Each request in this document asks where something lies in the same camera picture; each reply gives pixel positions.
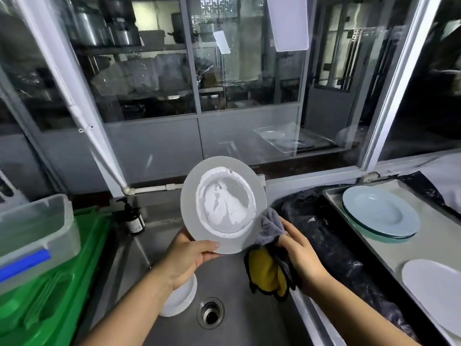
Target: person's left arm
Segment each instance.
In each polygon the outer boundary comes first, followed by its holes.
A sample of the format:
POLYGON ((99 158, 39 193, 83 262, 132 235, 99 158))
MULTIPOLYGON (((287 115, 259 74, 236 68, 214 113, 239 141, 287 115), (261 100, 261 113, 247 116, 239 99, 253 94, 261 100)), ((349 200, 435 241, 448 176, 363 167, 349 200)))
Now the person's left arm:
POLYGON ((191 241, 182 230, 166 257, 125 294, 113 311, 90 332, 80 346, 141 346, 171 292, 184 284, 219 243, 191 241))

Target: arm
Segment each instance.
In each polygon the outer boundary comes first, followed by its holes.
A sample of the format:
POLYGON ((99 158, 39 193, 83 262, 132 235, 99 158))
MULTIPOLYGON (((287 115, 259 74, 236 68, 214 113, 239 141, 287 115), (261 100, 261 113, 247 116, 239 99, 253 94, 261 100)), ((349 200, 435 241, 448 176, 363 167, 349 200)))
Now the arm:
POLYGON ((306 237, 280 218, 289 235, 279 238, 309 295, 349 346, 419 346, 412 338, 384 319, 352 291, 334 279, 320 263, 306 237))
POLYGON ((182 230, 165 259, 144 276, 90 332, 80 346, 141 346, 171 292, 184 284, 219 243, 191 241, 182 230))

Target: light blue plate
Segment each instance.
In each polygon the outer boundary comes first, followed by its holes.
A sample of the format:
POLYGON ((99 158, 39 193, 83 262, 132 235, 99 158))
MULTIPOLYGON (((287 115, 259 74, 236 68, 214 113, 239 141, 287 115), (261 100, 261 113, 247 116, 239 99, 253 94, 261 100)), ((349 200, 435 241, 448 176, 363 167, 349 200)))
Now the light blue plate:
POLYGON ((402 198, 370 186, 348 188, 346 211, 361 225, 388 238, 408 238, 418 232, 418 213, 402 198))

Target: soap dispenser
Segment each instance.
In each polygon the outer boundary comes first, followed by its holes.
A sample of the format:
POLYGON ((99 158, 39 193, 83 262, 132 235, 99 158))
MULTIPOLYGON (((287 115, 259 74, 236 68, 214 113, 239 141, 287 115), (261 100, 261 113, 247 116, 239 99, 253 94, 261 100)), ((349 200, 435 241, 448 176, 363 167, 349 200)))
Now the soap dispenser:
POLYGON ((117 202, 125 203, 125 210, 123 213, 124 221, 126 226, 132 235, 141 234, 146 225, 142 219, 139 208, 133 208, 129 203, 126 197, 117 200, 117 202))

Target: microfiber towel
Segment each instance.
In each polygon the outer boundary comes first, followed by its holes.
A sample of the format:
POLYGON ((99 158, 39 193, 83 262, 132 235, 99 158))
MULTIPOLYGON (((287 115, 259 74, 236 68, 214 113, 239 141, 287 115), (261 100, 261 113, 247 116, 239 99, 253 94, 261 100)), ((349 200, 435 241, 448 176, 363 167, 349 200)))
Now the microfiber towel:
POLYGON ((297 275, 284 248, 276 246, 285 229, 279 215, 272 208, 264 210, 259 217, 262 230, 255 244, 245 255, 245 268, 250 279, 250 289, 273 295, 285 301, 291 289, 295 289, 297 275))

